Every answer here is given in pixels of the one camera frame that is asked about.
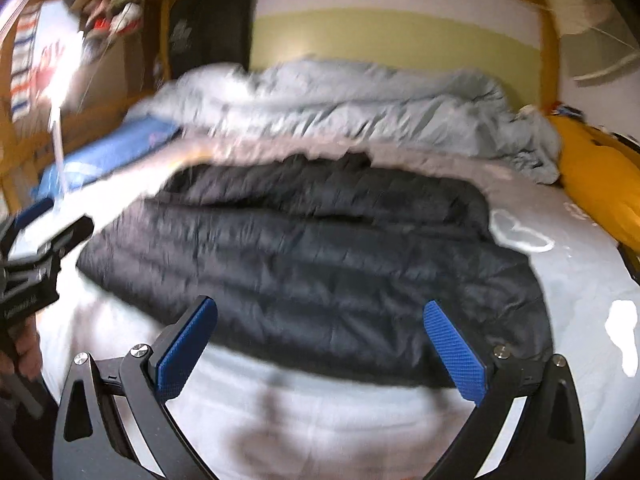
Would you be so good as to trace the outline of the person's left hand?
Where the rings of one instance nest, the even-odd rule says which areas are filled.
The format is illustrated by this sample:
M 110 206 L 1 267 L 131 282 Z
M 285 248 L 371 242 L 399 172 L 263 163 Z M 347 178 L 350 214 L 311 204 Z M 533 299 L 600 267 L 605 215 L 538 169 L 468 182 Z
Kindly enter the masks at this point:
M 13 338 L 17 360 L 1 353 L 1 374 L 14 375 L 19 372 L 30 382 L 38 378 L 42 367 L 40 337 L 34 318 L 28 318 Z

